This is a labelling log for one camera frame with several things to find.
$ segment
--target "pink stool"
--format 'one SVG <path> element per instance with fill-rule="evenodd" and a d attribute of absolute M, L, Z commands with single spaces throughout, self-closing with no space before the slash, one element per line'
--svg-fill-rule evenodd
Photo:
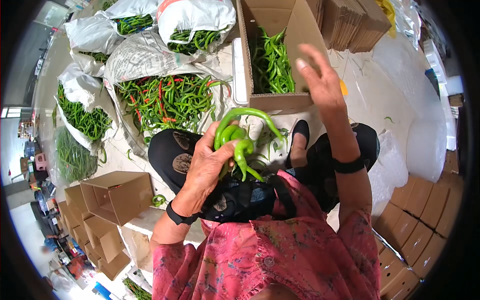
<path fill-rule="evenodd" d="M 45 171 L 47 170 L 47 166 L 47 159 L 44 153 L 35 155 L 35 167 L 37 171 Z"/>

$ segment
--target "pile of chili peppers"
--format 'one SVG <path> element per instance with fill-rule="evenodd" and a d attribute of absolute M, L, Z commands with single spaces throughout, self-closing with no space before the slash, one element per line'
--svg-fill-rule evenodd
<path fill-rule="evenodd" d="M 108 58 L 110 57 L 110 54 L 103 54 L 102 52 L 84 52 L 84 51 L 78 51 L 80 54 L 85 54 L 93 57 L 96 61 L 105 63 Z"/>
<path fill-rule="evenodd" d="M 88 136 L 92 141 L 105 136 L 111 128 L 112 119 L 101 108 L 86 112 L 81 102 L 70 102 L 65 96 L 63 85 L 59 83 L 57 90 L 58 104 L 67 118 L 67 122 Z"/>
<path fill-rule="evenodd" d="M 294 93 L 295 81 L 292 67 L 283 42 L 285 30 L 268 37 L 265 29 L 259 26 L 263 35 L 251 49 L 253 87 L 256 94 Z"/>
<path fill-rule="evenodd" d="M 283 135 L 280 131 L 275 127 L 272 119 L 261 110 L 255 108 L 234 108 L 229 111 L 221 120 L 220 124 L 218 125 L 216 132 L 215 132 L 215 143 L 214 149 L 218 150 L 221 146 L 231 140 L 240 139 L 240 141 L 235 146 L 234 156 L 233 159 L 235 160 L 236 164 L 240 168 L 242 172 L 242 179 L 241 181 L 245 181 L 247 179 L 247 172 L 252 174 L 253 177 L 258 179 L 259 181 L 263 182 L 263 177 L 258 174 L 253 168 L 247 165 L 247 160 L 245 155 L 250 155 L 253 153 L 253 142 L 245 138 L 246 137 L 246 130 L 244 128 L 239 127 L 238 125 L 228 125 L 231 120 L 235 119 L 237 116 L 241 115 L 250 115 L 256 116 L 263 120 L 265 120 L 268 128 L 280 139 L 280 141 L 284 140 Z M 220 172 L 220 179 L 225 176 L 228 172 L 228 162 L 223 165 L 222 171 Z"/>
<path fill-rule="evenodd" d="M 208 50 L 208 45 L 214 41 L 218 41 L 220 38 L 220 32 L 224 29 L 213 31 L 213 30 L 197 30 L 193 35 L 193 39 L 188 44 L 177 44 L 174 42 L 168 43 L 168 49 L 170 51 L 176 53 L 183 53 L 185 55 L 191 55 L 197 50 Z M 171 40 L 176 41 L 185 41 L 188 42 L 188 38 L 190 37 L 190 33 L 192 31 L 190 29 L 180 31 L 175 29 L 175 31 L 170 36 Z"/>
<path fill-rule="evenodd" d="M 154 135 L 167 128 L 197 133 L 202 114 L 215 110 L 210 88 L 220 84 L 226 85 L 230 97 L 228 84 L 211 80 L 210 75 L 204 79 L 192 74 L 149 76 L 119 83 L 116 90 L 139 134 Z"/>
<path fill-rule="evenodd" d="M 121 35 L 129 35 L 131 33 L 141 32 L 153 25 L 152 16 L 146 14 L 145 16 L 134 16 L 113 19 L 117 23 L 117 30 Z"/>
<path fill-rule="evenodd" d="M 68 182 L 88 178 L 95 174 L 97 157 L 80 145 L 70 134 L 66 126 L 55 131 L 56 169 L 60 176 Z"/>

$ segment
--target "woman's left hand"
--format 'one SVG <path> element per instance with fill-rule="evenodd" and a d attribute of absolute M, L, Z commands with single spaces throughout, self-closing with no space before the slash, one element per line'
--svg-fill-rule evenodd
<path fill-rule="evenodd" d="M 219 124 L 219 121 L 213 122 L 195 145 L 185 184 L 172 202 L 173 211 L 180 216 L 191 216 L 200 212 L 207 196 L 218 183 L 223 164 L 233 156 L 238 140 L 226 143 L 215 152 L 212 150 Z"/>

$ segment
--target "black wristband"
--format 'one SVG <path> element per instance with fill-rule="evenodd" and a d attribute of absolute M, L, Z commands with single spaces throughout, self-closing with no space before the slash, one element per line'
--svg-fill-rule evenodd
<path fill-rule="evenodd" d="M 172 209 L 172 201 L 170 201 L 167 205 L 167 215 L 172 219 L 175 224 L 180 225 L 180 224 L 187 224 L 191 225 L 193 222 L 195 222 L 198 218 L 198 214 L 193 214 L 191 216 L 180 216 L 176 212 L 173 211 Z"/>
<path fill-rule="evenodd" d="M 333 159 L 333 168 L 335 172 L 340 174 L 351 174 L 360 171 L 365 167 L 365 160 L 361 157 L 349 163 L 341 163 L 335 158 Z"/>

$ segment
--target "black shoe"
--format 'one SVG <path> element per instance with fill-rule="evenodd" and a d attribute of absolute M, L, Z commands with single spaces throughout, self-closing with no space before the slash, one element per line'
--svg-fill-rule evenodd
<path fill-rule="evenodd" d="M 308 142 L 310 140 L 310 129 L 308 128 L 308 123 L 305 120 L 299 120 L 295 127 L 293 128 L 292 132 L 292 144 L 290 145 L 290 150 L 288 151 L 287 159 L 285 159 L 285 167 L 287 169 L 292 168 L 292 163 L 290 161 L 290 152 L 292 152 L 293 146 L 293 139 L 295 138 L 295 134 L 300 133 L 307 139 L 307 144 L 305 145 L 305 149 L 307 149 Z"/>

